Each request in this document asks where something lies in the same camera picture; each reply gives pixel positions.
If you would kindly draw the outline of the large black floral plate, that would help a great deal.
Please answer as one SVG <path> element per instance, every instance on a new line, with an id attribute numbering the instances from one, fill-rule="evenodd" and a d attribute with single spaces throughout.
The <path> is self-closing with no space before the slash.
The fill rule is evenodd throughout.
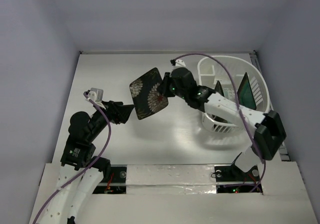
<path id="1" fill-rule="evenodd" d="M 166 108 L 167 97 L 158 92 L 162 78 L 158 68 L 153 68 L 129 85 L 138 120 L 148 118 Z"/>

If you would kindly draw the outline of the small black floral plate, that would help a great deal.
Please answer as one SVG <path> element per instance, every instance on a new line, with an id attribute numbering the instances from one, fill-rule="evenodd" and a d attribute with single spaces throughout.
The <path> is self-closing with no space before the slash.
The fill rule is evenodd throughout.
<path id="1" fill-rule="evenodd" d="M 216 93 L 219 93 L 221 96 L 224 97 L 224 91 L 223 91 L 223 87 L 222 87 L 220 81 L 217 81 L 217 82 L 216 82 L 216 86 L 215 86 L 215 88 L 214 88 L 214 91 L 215 91 Z"/>

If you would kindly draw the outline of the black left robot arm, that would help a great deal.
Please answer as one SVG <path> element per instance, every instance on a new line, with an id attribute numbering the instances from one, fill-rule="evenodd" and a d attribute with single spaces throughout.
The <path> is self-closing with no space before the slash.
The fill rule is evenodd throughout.
<path id="1" fill-rule="evenodd" d="M 55 191 L 34 223 L 77 223 L 97 185 L 112 178 L 110 160 L 101 154 L 94 156 L 93 141 L 112 123 L 125 124 L 134 106 L 114 101 L 93 106 L 96 111 L 92 116 L 80 111 L 71 117 Z"/>

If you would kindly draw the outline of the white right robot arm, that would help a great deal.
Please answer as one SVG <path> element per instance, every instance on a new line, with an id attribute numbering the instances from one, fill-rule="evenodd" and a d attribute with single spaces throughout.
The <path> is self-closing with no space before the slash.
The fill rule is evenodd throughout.
<path id="1" fill-rule="evenodd" d="M 230 167 L 230 174 L 236 180 L 246 177 L 259 162 L 272 160 L 287 137 L 276 111 L 263 113 L 240 105 L 238 100 L 233 102 L 212 88 L 198 85 L 187 68 L 166 72 L 158 91 L 165 97 L 178 96 L 190 107 L 218 116 L 247 132 L 251 145 L 237 156 Z"/>

